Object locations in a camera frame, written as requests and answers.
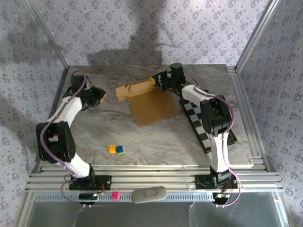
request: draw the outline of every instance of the black and white checkerboard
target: black and white checkerboard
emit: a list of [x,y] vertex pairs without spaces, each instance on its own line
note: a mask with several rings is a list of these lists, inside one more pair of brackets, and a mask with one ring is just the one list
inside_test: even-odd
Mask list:
[[[185,99],[181,99],[180,104],[181,104],[181,106],[191,124],[191,127],[193,128],[204,152],[205,153],[211,152],[212,149],[210,146],[210,140],[202,126],[200,107],[196,106],[195,104],[193,104]],[[227,145],[234,144],[235,141],[237,141],[237,138],[235,137],[233,132],[230,130],[228,139],[227,139]]]

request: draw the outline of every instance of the gray tabletop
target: gray tabletop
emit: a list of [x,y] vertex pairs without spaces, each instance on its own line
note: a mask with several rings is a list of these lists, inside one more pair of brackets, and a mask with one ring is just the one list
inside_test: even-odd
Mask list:
[[[70,86],[71,73],[79,68],[87,72],[94,86],[107,92],[101,105],[79,112],[71,125],[77,154],[84,161],[92,165],[210,165],[211,153],[203,152],[177,96],[172,94],[178,110],[176,117],[144,127],[135,124],[129,102],[118,102],[115,88],[167,70],[167,65],[71,66],[62,95]],[[226,65],[183,68],[185,75],[193,76],[202,89],[224,95],[232,105],[236,121],[232,130],[238,141],[228,147],[229,161],[247,164],[250,149]],[[110,154],[111,144],[122,145],[125,154]]]

